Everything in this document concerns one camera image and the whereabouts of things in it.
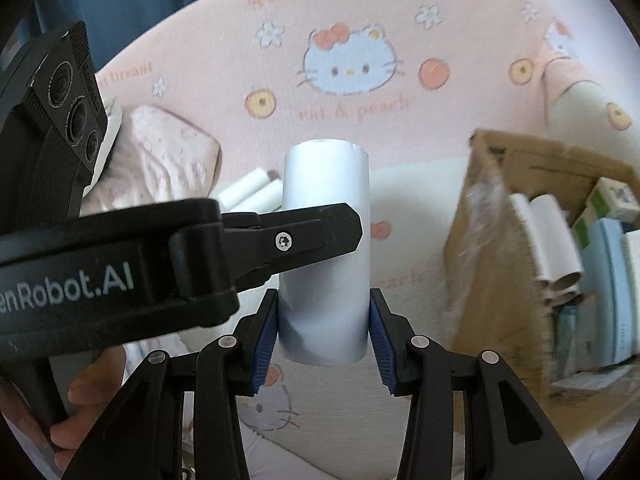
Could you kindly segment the person's left hand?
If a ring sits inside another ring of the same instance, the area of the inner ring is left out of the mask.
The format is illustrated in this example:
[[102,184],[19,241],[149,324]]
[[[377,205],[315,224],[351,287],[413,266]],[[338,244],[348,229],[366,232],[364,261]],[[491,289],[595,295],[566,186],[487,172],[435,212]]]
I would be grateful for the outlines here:
[[[67,399],[76,408],[76,413],[54,425],[48,437],[60,449],[54,454],[55,467],[59,471],[66,469],[108,402],[122,386],[126,361],[123,346],[105,349],[70,383]],[[26,404],[4,378],[1,379],[1,413],[37,448],[44,450],[49,446],[48,438]]]

